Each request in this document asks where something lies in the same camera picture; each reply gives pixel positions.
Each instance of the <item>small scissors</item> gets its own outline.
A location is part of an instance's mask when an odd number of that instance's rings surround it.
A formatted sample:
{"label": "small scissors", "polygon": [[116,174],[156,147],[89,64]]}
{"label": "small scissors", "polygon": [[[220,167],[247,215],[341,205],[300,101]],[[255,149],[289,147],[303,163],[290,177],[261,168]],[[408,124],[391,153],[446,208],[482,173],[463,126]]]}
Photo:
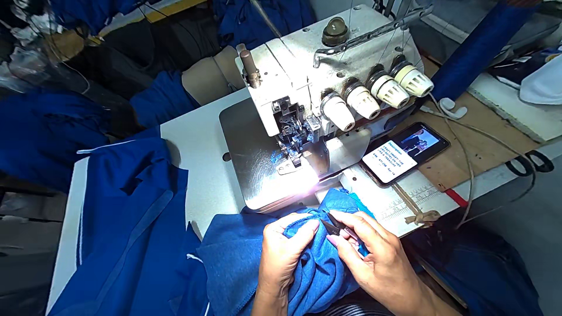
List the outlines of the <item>small scissors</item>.
{"label": "small scissors", "polygon": [[353,246],[355,248],[355,250],[357,251],[357,253],[359,253],[359,255],[364,258],[369,254],[369,250],[367,250],[367,247],[365,246],[365,244],[362,242],[361,239],[359,239],[359,237],[357,236],[357,234],[353,231],[353,229],[349,228],[348,226],[346,226],[345,224],[343,224],[342,222],[339,222],[332,214],[327,213],[328,214],[328,218],[330,219],[330,221],[333,223],[330,224],[328,222],[326,222],[325,220],[321,219],[322,224],[324,224],[324,227],[326,228],[326,230],[328,231],[328,234],[330,235],[336,235],[339,236],[339,231],[343,230],[346,233],[348,233],[352,238],[354,238],[356,240],[355,245]]}

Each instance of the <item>white tension knob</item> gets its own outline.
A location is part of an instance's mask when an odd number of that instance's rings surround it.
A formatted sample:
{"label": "white tension knob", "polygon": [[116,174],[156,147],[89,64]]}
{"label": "white tension knob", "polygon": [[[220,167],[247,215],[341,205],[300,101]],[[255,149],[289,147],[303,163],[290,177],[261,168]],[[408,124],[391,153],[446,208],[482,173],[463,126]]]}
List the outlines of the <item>white tension knob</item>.
{"label": "white tension knob", "polygon": [[368,120],[372,120],[380,113],[379,103],[373,98],[369,90],[359,85],[347,95],[349,104],[357,113]]}
{"label": "white tension knob", "polygon": [[330,121],[344,132],[355,126],[355,119],[347,108],[345,101],[335,92],[322,99],[320,109]]}
{"label": "white tension knob", "polygon": [[433,82],[416,67],[407,65],[396,73],[396,81],[410,94],[425,97],[433,90]]}
{"label": "white tension knob", "polygon": [[377,99],[397,109],[405,106],[410,95],[389,75],[382,75],[375,80],[371,87],[371,94]]}

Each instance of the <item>wire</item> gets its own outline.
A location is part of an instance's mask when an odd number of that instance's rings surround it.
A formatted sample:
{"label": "wire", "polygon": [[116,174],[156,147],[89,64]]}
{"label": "wire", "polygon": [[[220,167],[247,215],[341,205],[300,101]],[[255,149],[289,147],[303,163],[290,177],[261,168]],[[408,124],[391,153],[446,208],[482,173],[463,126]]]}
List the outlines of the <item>wire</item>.
{"label": "wire", "polygon": [[[437,103],[437,100],[435,100],[435,97],[433,96],[433,94],[430,93],[429,96],[431,97],[431,100],[433,100],[433,102],[435,103],[435,106],[437,107],[439,112],[441,112],[441,114],[443,116],[446,116],[445,113],[443,112],[443,110],[441,109],[441,107],[439,106],[439,103]],[[447,118],[445,118],[445,117],[443,117],[443,119],[445,120],[445,123],[447,124],[447,126],[449,127],[451,132],[453,133],[453,136],[455,136],[455,138],[459,141],[460,147],[463,149],[463,153],[464,153],[464,156],[466,158],[466,163],[468,164],[468,172],[470,173],[470,190],[468,192],[468,204],[467,204],[466,209],[464,211],[462,220],[459,222],[459,224],[455,228],[455,229],[459,229],[459,227],[463,224],[464,220],[468,216],[468,212],[470,211],[470,207],[472,206],[472,200],[474,199],[474,169],[473,169],[473,166],[472,166],[472,162],[470,161],[468,151],[466,150],[466,147],[465,147],[464,143],[462,142],[461,138],[459,137],[459,135],[457,135],[457,133],[455,132],[455,130],[451,126],[451,123],[449,123],[449,120],[447,120]]]}
{"label": "wire", "polygon": [[380,54],[380,58],[379,58],[379,61],[377,62],[377,64],[380,64],[380,61],[381,61],[381,59],[383,58],[384,53],[386,52],[386,49],[388,48],[388,45],[390,44],[390,42],[392,42],[392,39],[394,38],[394,34],[396,34],[396,30],[397,30],[397,29],[394,29],[394,32],[392,33],[392,36],[390,37],[390,40],[388,41],[387,45],[384,47],[383,53]]}
{"label": "wire", "polygon": [[[351,5],[350,5],[350,16],[349,16],[349,18],[347,19],[347,25],[348,25],[347,29],[348,29],[348,32],[349,32],[350,34],[351,34],[351,11],[353,11],[353,0],[351,0]],[[346,52],[347,52],[347,49],[346,49],[345,51],[343,51],[342,55],[339,57],[338,62],[341,62],[341,61],[342,61],[343,55],[345,55]]]}
{"label": "wire", "polygon": [[[441,113],[440,113],[440,114],[435,113],[435,112],[427,112],[427,113],[432,114],[432,115],[435,115],[435,116],[439,116],[439,117],[441,117],[441,118],[443,118],[443,119],[445,120],[445,122],[447,123],[449,129],[452,131],[453,135],[457,138],[457,140],[459,141],[459,143],[460,143],[460,145],[461,145],[461,148],[463,149],[463,152],[464,152],[465,157],[466,157],[466,163],[468,164],[468,166],[469,166],[469,171],[470,171],[470,190],[469,190],[469,193],[468,193],[468,195],[469,195],[469,197],[468,197],[468,205],[466,206],[466,210],[465,210],[465,213],[464,213],[464,215],[463,215],[463,219],[458,223],[458,225],[455,227],[455,229],[459,229],[463,224],[465,224],[465,223],[467,223],[467,222],[469,222],[469,221],[471,221],[471,220],[473,220],[473,219],[475,219],[475,218],[479,218],[479,217],[482,216],[482,215],[486,215],[486,214],[488,214],[488,213],[490,213],[490,212],[496,211],[496,210],[498,210],[498,209],[504,207],[506,204],[510,204],[510,203],[513,203],[513,202],[515,202],[515,201],[520,200],[521,198],[523,198],[525,195],[527,195],[527,194],[533,189],[534,184],[535,184],[535,182],[536,182],[536,178],[537,178],[537,174],[536,174],[536,171],[535,171],[535,168],[534,168],[534,163],[533,163],[533,161],[531,161],[529,158],[527,158],[527,157],[525,156],[525,154],[523,154],[523,153],[519,152],[518,150],[514,149],[514,148],[511,147],[509,144],[507,144],[506,142],[504,142],[504,141],[502,141],[501,139],[497,138],[496,136],[494,136],[494,135],[492,135],[492,134],[489,134],[489,133],[487,133],[487,132],[485,132],[485,131],[483,131],[483,130],[477,128],[477,127],[474,127],[474,126],[472,126],[472,125],[465,124],[465,123],[461,123],[461,122],[459,122],[459,121],[457,121],[457,120],[455,120],[455,119],[453,119],[453,118],[450,118],[449,116],[445,115],[445,114],[443,113],[443,110],[439,107],[439,104],[437,103],[437,100],[435,99],[435,97],[434,97],[431,93],[429,94],[429,96],[431,97],[433,103],[435,103],[435,106],[439,109],[439,111],[440,111]],[[469,211],[470,211],[470,206],[472,205],[472,201],[473,201],[473,198],[474,198],[474,196],[473,196],[473,191],[474,191],[474,190],[473,190],[473,188],[474,188],[474,172],[473,172],[473,169],[472,169],[472,162],[471,162],[470,159],[469,159],[468,152],[466,151],[466,148],[465,148],[463,142],[461,141],[461,139],[459,138],[459,136],[458,136],[458,135],[455,133],[455,131],[452,129],[452,126],[450,125],[449,121],[453,121],[453,122],[456,123],[456,124],[459,124],[459,125],[464,126],[464,127],[468,128],[468,129],[471,129],[471,130],[473,130],[473,131],[475,131],[475,132],[477,132],[477,133],[479,133],[479,134],[481,134],[481,135],[484,135],[485,137],[488,137],[489,139],[491,139],[491,140],[497,142],[498,144],[500,144],[501,146],[505,147],[506,149],[508,149],[509,151],[513,152],[514,154],[516,154],[516,155],[522,157],[523,159],[528,160],[528,161],[530,162],[531,167],[532,167],[532,178],[531,178],[531,184],[529,185],[529,187],[528,187],[525,191],[523,191],[520,195],[518,195],[516,198],[514,198],[514,199],[508,201],[506,204],[500,205],[500,206],[498,206],[498,207],[494,207],[494,208],[491,209],[491,210],[487,210],[487,211],[485,211],[485,212],[483,212],[483,213],[480,213],[480,214],[478,214],[478,215],[476,215],[476,216],[473,216],[473,217],[467,219],[468,214],[469,214]]]}
{"label": "wire", "polygon": [[[158,13],[160,13],[161,15],[165,16],[165,17],[169,17],[168,15],[164,14],[163,12],[161,12],[160,10],[144,3],[145,6],[149,7],[150,9],[152,9],[153,11],[156,11]],[[189,33],[189,36],[191,36],[191,38],[193,38],[193,41],[195,42],[195,45],[197,45],[197,49],[199,50],[199,59],[203,58],[203,52],[201,50],[201,46],[199,46],[199,43],[197,43],[197,40],[195,39],[195,36],[193,36],[193,34],[181,23],[178,21],[178,25],[181,26],[187,33]]]}
{"label": "wire", "polygon": [[[49,17],[49,39],[51,40],[53,46],[58,50],[59,53],[61,53],[61,55],[66,58],[66,59],[70,59],[68,58],[68,56],[64,55],[62,53],[62,51],[57,47],[57,43],[55,42],[55,40],[53,39],[53,29],[51,28],[51,15],[48,14]],[[69,64],[65,63],[62,58],[57,55],[57,53],[53,50],[53,47],[51,47],[51,44],[49,43],[49,40],[45,37],[42,36],[43,39],[45,39],[47,41],[47,46],[49,47],[49,49],[53,52],[53,54],[57,57],[57,59],[65,66],[67,66],[68,68],[76,71],[76,73],[78,73],[80,75],[80,77],[82,77],[82,79],[84,79],[84,81],[86,81],[86,89],[84,91],[81,92],[82,95],[86,94],[89,90],[90,90],[90,81],[88,81],[88,79],[81,73],[79,72],[77,69],[72,68]]]}

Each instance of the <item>white stripe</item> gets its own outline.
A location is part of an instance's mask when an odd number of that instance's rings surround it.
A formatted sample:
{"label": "white stripe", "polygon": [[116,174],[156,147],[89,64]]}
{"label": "white stripe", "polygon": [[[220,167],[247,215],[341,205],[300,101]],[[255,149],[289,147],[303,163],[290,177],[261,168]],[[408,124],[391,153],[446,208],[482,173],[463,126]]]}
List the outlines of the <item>white stripe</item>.
{"label": "white stripe", "polygon": [[199,261],[200,263],[203,263],[203,260],[199,259],[198,257],[196,257],[192,254],[186,254],[185,256],[187,257],[186,259],[195,259],[195,260]]}
{"label": "white stripe", "polygon": [[207,303],[207,310],[205,310],[205,315],[203,316],[207,316],[207,314],[209,313],[209,306],[211,306],[211,303]]}
{"label": "white stripe", "polygon": [[98,149],[98,148],[104,148],[104,147],[110,147],[110,146],[123,145],[123,144],[130,143],[130,142],[134,142],[134,141],[136,141],[136,139],[132,139],[132,140],[130,140],[130,141],[126,141],[126,142],[122,142],[122,143],[115,143],[115,144],[110,144],[110,145],[103,145],[103,146],[96,147],[96,148],[94,148],[94,149],[82,149],[82,150],[77,151],[76,153],[77,153],[77,154],[89,154],[89,153],[91,153],[92,151],[94,151],[94,150],[96,150],[96,149]]}
{"label": "white stripe", "polygon": [[78,236],[78,242],[80,243],[80,250],[78,251],[78,262],[82,265],[82,235],[84,234],[84,200],[82,200],[82,206],[80,208],[80,235]]}

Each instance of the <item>wooden board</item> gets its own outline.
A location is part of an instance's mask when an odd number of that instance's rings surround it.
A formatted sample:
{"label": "wooden board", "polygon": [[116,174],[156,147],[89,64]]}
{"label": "wooden board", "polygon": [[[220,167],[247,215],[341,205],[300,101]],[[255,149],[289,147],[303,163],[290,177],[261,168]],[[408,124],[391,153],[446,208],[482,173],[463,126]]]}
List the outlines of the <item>wooden board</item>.
{"label": "wooden board", "polygon": [[[425,58],[423,62],[428,75],[433,75],[437,71],[438,66],[433,62]],[[492,134],[520,152],[528,152],[539,147],[538,143],[514,128],[472,95],[463,93],[456,100],[456,104],[455,109],[461,106],[468,109],[468,113],[460,119],[460,122]],[[433,103],[427,102],[425,105],[437,111]],[[449,149],[419,167],[421,173],[440,191],[470,179],[463,150],[443,118],[419,111],[398,125],[395,132],[399,132],[417,121],[426,123],[451,142]],[[466,145],[475,175],[516,157],[516,154],[477,132],[455,123],[451,123],[451,125]]]}

